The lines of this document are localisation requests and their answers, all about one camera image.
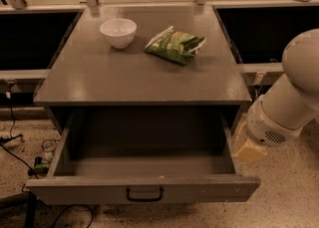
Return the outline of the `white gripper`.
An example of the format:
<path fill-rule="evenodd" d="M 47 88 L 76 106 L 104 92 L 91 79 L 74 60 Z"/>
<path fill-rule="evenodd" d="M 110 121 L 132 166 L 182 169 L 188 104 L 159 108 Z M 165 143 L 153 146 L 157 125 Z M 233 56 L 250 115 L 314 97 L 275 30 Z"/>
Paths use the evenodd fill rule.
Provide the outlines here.
<path fill-rule="evenodd" d="M 268 153 L 268 147 L 265 145 L 282 146 L 301 133 L 301 128 L 286 128 L 268 117 L 262 101 L 263 96 L 260 96 L 249 108 L 246 121 L 240 122 L 235 131 L 233 136 L 235 148 L 232 157 L 237 160 L 245 162 L 259 160 Z"/>

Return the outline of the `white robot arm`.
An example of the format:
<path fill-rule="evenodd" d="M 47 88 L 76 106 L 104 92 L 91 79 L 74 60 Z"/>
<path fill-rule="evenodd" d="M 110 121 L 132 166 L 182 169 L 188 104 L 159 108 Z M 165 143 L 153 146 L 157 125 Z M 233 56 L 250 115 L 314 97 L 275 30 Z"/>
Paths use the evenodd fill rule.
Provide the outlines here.
<path fill-rule="evenodd" d="M 232 157 L 256 161 L 271 147 L 299 136 L 302 128 L 319 116 L 319 30 L 292 39 L 282 54 L 283 74 L 249 108 L 238 132 Z"/>

